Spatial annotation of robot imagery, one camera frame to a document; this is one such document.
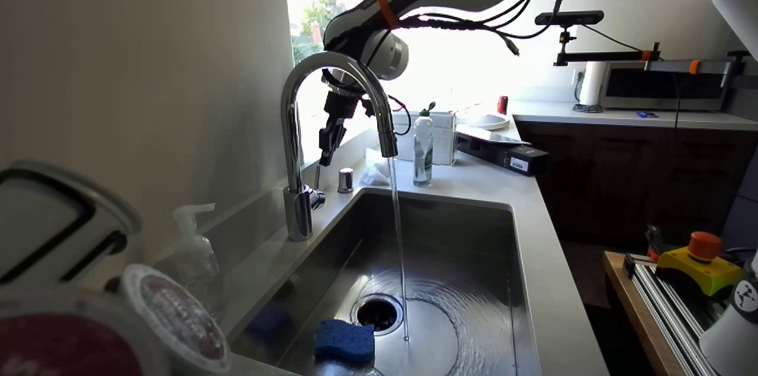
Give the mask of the chrome gooseneck faucet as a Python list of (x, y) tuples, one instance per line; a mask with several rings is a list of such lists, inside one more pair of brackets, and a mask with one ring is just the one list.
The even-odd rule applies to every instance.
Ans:
[(289, 240), (303, 242), (313, 234), (312, 209), (301, 178), (301, 140), (296, 111), (296, 96), (305, 78), (320, 69), (338, 69), (354, 78), (371, 101), (376, 117), (377, 135), (385, 158), (398, 154), (389, 98), (377, 75), (363, 62), (338, 52), (313, 54), (290, 71), (281, 93), (282, 136), (287, 164), (287, 187), (284, 189)]

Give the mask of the clear dish soap bottle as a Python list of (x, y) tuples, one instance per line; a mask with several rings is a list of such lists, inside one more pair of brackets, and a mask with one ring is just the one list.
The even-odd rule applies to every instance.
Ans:
[(417, 187), (429, 185), (432, 180), (433, 167), (433, 120), (431, 110), (436, 103), (432, 101), (428, 107), (419, 111), (419, 116), (413, 125), (414, 136), (414, 174), (413, 183)]

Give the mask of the window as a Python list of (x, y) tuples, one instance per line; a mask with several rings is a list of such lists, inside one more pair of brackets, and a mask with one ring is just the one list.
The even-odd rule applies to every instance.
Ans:
[[(324, 50), (325, 28), (336, 15), (362, 0), (287, 0), (294, 63)], [(452, 7), (422, 7), (402, 15), (446, 14), (466, 20), (484, 20), (508, 9), (519, 0), (504, 0), (481, 14)], [(553, 9), (555, 0), (532, 0), (528, 8), (502, 28), (509, 34), (533, 34), (541, 27), (534, 17)], [(519, 56), (489, 31), (450, 31), (438, 28), (413, 28), (395, 31), (409, 45), (409, 62), (400, 78), (383, 82), (388, 94), (418, 111), (431, 101), (434, 111), (466, 111), (476, 105), (494, 107), (497, 96), (526, 99), (531, 88), (566, 86), (571, 69), (555, 68), (553, 61), (560, 50), (559, 28), (550, 28), (536, 38), (513, 40)], [(323, 111), (327, 88), (320, 74), (309, 76), (298, 95), (306, 159), (317, 153), (317, 131), (326, 122)]]

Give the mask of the white box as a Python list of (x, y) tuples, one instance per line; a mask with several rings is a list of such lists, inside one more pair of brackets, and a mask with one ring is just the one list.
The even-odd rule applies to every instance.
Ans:
[[(394, 129), (397, 133), (396, 144), (400, 160), (412, 161), (415, 155), (415, 121), (419, 112), (393, 111)], [(455, 162), (455, 134), (457, 133), (457, 115), (451, 111), (432, 111), (433, 155), (434, 165), (451, 166)]]

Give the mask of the white bowl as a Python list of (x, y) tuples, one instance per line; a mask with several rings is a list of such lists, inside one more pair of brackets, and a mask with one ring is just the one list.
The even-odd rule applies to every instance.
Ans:
[(511, 119), (509, 115), (500, 113), (467, 114), (460, 120), (460, 124), (487, 131), (496, 131), (508, 128)]

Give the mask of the long black box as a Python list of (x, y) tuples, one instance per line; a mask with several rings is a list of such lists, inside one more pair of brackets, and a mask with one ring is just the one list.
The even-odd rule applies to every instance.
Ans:
[(457, 150), (523, 176), (547, 173), (550, 154), (529, 142), (478, 127), (457, 127)]

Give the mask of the stainless steel sink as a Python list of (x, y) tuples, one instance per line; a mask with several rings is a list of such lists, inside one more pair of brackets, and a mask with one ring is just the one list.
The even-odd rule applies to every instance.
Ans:
[[(541, 376), (512, 212), (361, 192), (254, 305), (231, 349), (302, 376)], [(370, 362), (315, 355), (339, 319), (374, 328)]]

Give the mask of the clear pump soap dispenser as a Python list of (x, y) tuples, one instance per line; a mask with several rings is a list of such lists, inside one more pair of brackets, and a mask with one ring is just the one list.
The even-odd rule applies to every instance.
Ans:
[(214, 317), (224, 311), (224, 281), (212, 244), (198, 231), (197, 215), (216, 209), (215, 203), (185, 204), (174, 209), (172, 217), (178, 225), (181, 240), (174, 248), (172, 263), (182, 286), (200, 301)]

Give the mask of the blue sponge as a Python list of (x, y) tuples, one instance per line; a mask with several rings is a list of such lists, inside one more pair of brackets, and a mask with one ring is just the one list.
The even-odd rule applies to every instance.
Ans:
[(375, 357), (374, 325), (346, 320), (322, 320), (315, 333), (316, 360), (335, 359), (349, 365), (366, 365)]

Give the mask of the paper towel roll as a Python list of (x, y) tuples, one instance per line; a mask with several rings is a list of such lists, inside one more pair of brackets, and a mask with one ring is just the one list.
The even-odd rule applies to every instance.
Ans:
[(579, 97), (573, 109), (580, 113), (601, 113), (603, 107), (599, 103), (601, 87), (605, 84), (605, 76), (609, 62), (587, 62), (584, 76), (580, 82)]

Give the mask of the cup with red foil lid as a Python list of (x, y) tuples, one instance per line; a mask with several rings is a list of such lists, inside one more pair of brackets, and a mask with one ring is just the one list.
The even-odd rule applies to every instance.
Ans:
[(152, 267), (131, 263), (119, 292), (167, 352), (171, 376), (228, 376), (232, 362), (226, 337), (187, 288)]
[(0, 376), (171, 376), (146, 323), (114, 297), (0, 289)]

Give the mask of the dark wooden cabinets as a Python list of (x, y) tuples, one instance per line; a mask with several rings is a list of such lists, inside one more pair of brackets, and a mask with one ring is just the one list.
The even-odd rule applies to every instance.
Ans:
[(648, 226), (685, 245), (696, 231), (722, 233), (758, 131), (517, 123), (549, 155), (537, 176), (561, 240), (643, 247)]

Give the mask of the silver microwave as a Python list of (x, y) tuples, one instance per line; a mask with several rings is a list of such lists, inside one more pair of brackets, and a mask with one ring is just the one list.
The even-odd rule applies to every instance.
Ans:
[(648, 72), (641, 63), (611, 62), (599, 103), (628, 111), (720, 111), (722, 76)]

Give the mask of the white container with black trim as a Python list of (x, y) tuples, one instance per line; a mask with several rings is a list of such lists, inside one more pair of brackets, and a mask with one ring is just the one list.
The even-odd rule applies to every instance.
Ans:
[(79, 282), (143, 223), (117, 194), (35, 160), (0, 171), (0, 286)]

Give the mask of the red and black clamp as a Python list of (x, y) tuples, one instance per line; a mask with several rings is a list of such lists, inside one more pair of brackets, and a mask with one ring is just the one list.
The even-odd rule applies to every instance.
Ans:
[(660, 228), (656, 225), (648, 224), (644, 236), (647, 239), (647, 256), (653, 262), (658, 262), (661, 255), (666, 251)]

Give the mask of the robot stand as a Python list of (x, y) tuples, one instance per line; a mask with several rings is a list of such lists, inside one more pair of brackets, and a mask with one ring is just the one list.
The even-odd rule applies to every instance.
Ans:
[(603, 253), (617, 298), (656, 376), (758, 376), (758, 279), (742, 272), (724, 298), (687, 294), (650, 258)]

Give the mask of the yellow emergency stop button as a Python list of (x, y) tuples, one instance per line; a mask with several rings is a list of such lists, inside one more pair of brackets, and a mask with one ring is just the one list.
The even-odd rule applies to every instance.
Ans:
[(720, 237), (693, 232), (687, 246), (660, 255), (655, 276), (686, 294), (723, 298), (741, 279), (742, 269), (720, 257), (722, 248)]

